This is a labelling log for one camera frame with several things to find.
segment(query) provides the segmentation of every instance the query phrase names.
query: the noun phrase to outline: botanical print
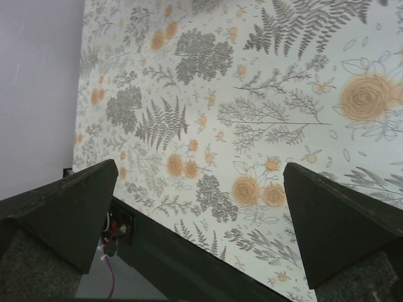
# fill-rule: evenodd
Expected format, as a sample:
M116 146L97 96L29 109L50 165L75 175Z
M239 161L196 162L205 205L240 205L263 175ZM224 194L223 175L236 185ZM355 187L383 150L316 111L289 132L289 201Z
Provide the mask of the botanical print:
M329 39L342 26L346 26L353 18L367 24L368 8L372 0L355 1L299 1L291 4L282 0L273 0L273 12L261 10L263 27L254 26L254 33L249 34L245 49L263 49L267 54L274 48L279 54L280 45L283 53L288 55L298 38L302 37L298 46L298 57L301 59L307 47L315 40L316 50L325 50ZM387 6L387 0L378 0L381 6Z
M234 50L228 42L214 44L214 41L214 34L202 35L196 28L181 35L174 53L183 57L176 66L179 81L188 85L195 76L211 81L217 71L222 76L227 73Z
M74 170L114 159L117 198L314 302L283 171L403 209L402 7L87 0Z

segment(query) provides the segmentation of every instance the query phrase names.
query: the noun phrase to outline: orange rose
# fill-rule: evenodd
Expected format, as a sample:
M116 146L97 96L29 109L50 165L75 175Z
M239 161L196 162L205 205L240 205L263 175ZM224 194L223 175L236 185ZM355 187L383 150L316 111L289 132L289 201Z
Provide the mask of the orange rose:
M278 169L280 168L280 164L281 164L281 160L277 156L267 158L266 165L265 165L266 170L270 171L270 172L278 171Z
M191 140L189 143L189 150L196 152L197 151L197 140Z
M352 82L341 96L341 104L348 118L372 121L386 111L392 99L389 85L379 77L358 79Z
M269 206L281 206L286 202L285 192L281 186L268 186L264 189L262 198Z
M120 179L126 179L126 177L127 177L126 168L124 168L124 167L121 167L121 168L120 168L120 170L119 170L119 177L120 177Z
M259 187L255 180L241 177L232 186L232 193L241 206L251 207L258 200Z
M192 161L185 163L183 172L188 178L196 178L198 172L196 163Z
M169 17L172 14L173 7L172 5L168 5L165 9L165 17Z
M157 30L151 39L151 49L155 52L160 50L164 45L164 33L162 30Z
M167 161L167 170L169 175L178 177L182 172L182 159L178 154L171 154Z
M98 103L98 89L94 88L91 93L91 105L95 106Z
M177 22L170 22L165 30L165 38L172 39L176 32L178 31L178 24Z

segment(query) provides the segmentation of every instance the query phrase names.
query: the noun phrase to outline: fern leaf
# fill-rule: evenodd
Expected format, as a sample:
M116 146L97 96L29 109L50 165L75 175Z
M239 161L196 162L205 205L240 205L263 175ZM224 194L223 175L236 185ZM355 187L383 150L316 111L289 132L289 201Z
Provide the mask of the fern leaf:
M186 106L183 107L180 115L180 105L176 100L175 111L165 99L162 98L162 108L158 107L155 102L151 101L151 108L147 107L146 114L142 115L142 122L139 123L135 136L139 137L143 142L147 141L150 146L160 146L164 150L167 149L169 142L177 136L181 139L181 132L188 132L186 124Z
M366 24L366 16L368 14L368 8L370 7L372 0L361 0L358 3L358 12L357 16L361 20L362 23Z
M283 2L282 0L272 0L272 3L277 15L277 19L280 23L286 23L291 20L294 15L294 11L289 4Z
M346 24L344 20L350 21L348 15L352 17L355 16L354 6L352 5L353 4L349 2L335 3L330 5L331 11L329 14L331 15L332 21L329 23L329 25L324 27L325 30L322 31L322 35L319 36L320 40L317 41L318 46L316 46L316 49L319 53L324 51L330 37L332 37L332 34L341 29L340 25Z
M378 0L378 3L382 6L388 6L389 5L389 0Z
M220 259L225 261L225 255L227 253L227 247L224 247L224 249L222 250L221 254L220 254Z
M296 17L291 23L287 31L287 37L284 42L284 55L287 56L293 42L298 38L300 32L304 29L304 18L302 16Z
M218 257L219 256L219 245L217 242L217 235L215 234L215 231L213 231L213 233L214 233L213 243L212 243L212 247L211 247L210 251L214 256Z
M317 35L316 32L322 28L323 24L327 23L328 18L329 14L321 9L308 16L307 26L298 51L299 59L301 59L305 50Z

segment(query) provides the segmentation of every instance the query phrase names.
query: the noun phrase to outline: cable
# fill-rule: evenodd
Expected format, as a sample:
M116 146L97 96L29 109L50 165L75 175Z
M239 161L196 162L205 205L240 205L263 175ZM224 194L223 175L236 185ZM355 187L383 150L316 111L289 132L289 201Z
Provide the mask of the cable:
M109 229L110 222L111 222L111 220L109 218L109 212L106 212L106 227L105 227L104 230L102 230L102 232L105 232L105 231L107 231Z
M103 253L104 253L104 256L105 256L106 264L108 265L109 272L110 272L111 277L112 277L112 286L111 286L111 290L110 290L109 295L108 295L108 299L110 299L112 297L112 295L113 295L113 292L115 291L115 274L113 273L112 266L111 266L111 264L109 262L107 254L106 254L105 245L103 246Z

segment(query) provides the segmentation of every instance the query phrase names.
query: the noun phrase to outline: gray wall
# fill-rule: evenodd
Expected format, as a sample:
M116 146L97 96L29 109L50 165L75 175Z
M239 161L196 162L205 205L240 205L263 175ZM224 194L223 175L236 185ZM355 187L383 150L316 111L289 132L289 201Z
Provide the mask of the gray wall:
M84 0L0 0L0 200L72 166Z

